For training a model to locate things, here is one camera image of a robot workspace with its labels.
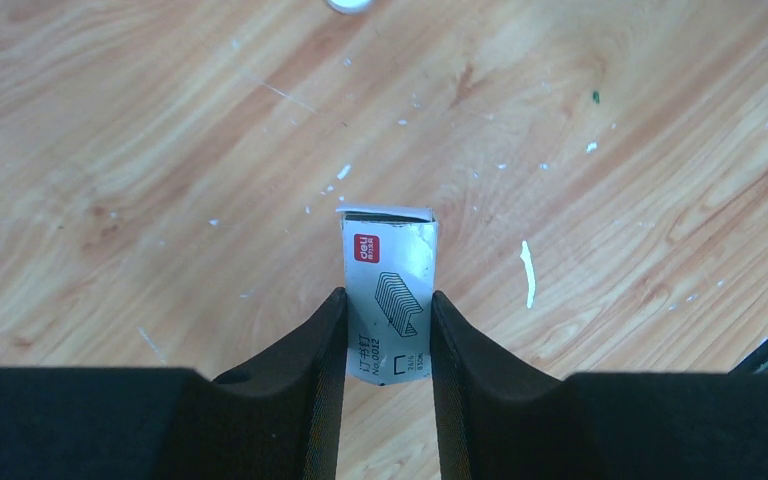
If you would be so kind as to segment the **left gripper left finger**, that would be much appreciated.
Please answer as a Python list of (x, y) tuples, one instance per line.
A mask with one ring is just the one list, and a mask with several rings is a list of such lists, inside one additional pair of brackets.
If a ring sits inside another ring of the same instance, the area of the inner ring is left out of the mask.
[(207, 379), (189, 368), (0, 367), (0, 479), (331, 479), (348, 298)]

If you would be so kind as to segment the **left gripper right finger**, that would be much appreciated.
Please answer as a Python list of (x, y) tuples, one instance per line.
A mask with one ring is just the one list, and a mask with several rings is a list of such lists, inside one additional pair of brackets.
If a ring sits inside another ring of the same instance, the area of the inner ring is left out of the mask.
[(430, 345), (445, 479), (768, 479), (768, 374), (559, 380), (473, 327), (442, 292)]

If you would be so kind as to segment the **white staple box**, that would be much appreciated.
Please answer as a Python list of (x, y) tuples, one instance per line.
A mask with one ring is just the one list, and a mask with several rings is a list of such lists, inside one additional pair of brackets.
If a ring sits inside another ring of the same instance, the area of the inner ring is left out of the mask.
[(347, 372), (376, 386), (431, 375), (438, 222), (430, 208), (343, 204)]

